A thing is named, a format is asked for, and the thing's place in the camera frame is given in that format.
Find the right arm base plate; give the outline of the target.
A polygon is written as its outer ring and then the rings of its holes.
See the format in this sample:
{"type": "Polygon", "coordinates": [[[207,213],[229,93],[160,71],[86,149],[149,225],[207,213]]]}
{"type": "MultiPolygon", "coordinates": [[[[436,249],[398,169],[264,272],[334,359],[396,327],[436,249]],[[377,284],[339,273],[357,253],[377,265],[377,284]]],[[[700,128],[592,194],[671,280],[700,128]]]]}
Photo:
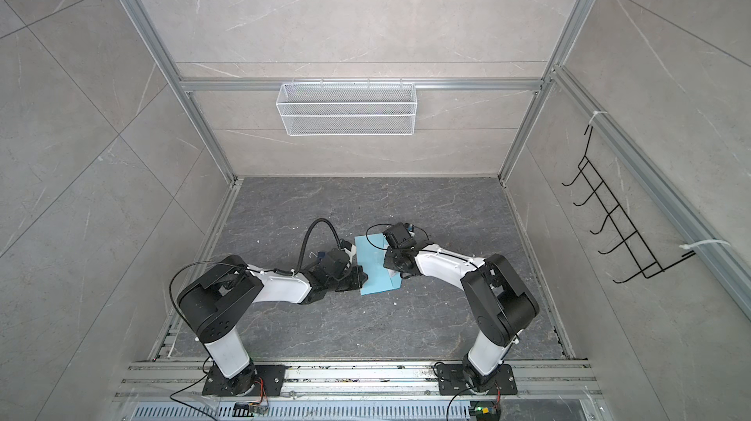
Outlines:
{"type": "Polygon", "coordinates": [[[431,369],[442,396],[518,394],[516,376],[508,364],[498,365],[489,375],[480,375],[470,364],[436,362],[431,369]]]}

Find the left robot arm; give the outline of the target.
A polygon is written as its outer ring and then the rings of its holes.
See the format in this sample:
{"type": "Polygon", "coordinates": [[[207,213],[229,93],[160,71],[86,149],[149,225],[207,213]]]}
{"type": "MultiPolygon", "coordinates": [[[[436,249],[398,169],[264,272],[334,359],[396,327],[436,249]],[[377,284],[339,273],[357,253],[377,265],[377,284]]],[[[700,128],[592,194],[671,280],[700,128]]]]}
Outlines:
{"type": "Polygon", "coordinates": [[[237,329],[250,307],[267,302],[308,305],[330,292],[361,289],[368,275],[352,264],[354,250],[347,243],[292,271],[254,268],[230,255],[182,289],[175,304],[221,375],[232,380],[252,367],[237,329]]]}

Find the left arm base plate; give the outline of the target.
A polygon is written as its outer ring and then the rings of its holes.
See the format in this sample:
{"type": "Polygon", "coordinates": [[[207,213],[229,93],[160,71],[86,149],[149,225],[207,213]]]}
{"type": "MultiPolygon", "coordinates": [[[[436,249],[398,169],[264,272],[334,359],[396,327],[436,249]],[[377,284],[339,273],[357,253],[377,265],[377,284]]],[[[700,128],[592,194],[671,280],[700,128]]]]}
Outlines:
{"type": "Polygon", "coordinates": [[[215,397],[259,398],[261,389],[264,389],[267,397],[279,397],[286,370],[287,366],[283,364],[251,364],[234,378],[226,378],[217,366],[213,366],[207,374],[201,394],[215,397]]]}

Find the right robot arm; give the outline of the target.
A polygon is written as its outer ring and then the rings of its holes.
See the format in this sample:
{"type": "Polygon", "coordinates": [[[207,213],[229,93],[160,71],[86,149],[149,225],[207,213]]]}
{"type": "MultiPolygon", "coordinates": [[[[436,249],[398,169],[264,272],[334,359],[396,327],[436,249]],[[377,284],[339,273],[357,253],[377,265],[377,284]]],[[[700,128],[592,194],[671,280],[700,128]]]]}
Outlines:
{"type": "Polygon", "coordinates": [[[487,383],[518,335],[538,317],[540,306],[533,293],[501,254],[477,258],[447,251],[427,238],[419,239],[404,223],[388,227],[383,236],[385,268],[402,278],[436,278],[465,292],[479,333],[464,357],[464,370],[471,385],[487,383]]]}

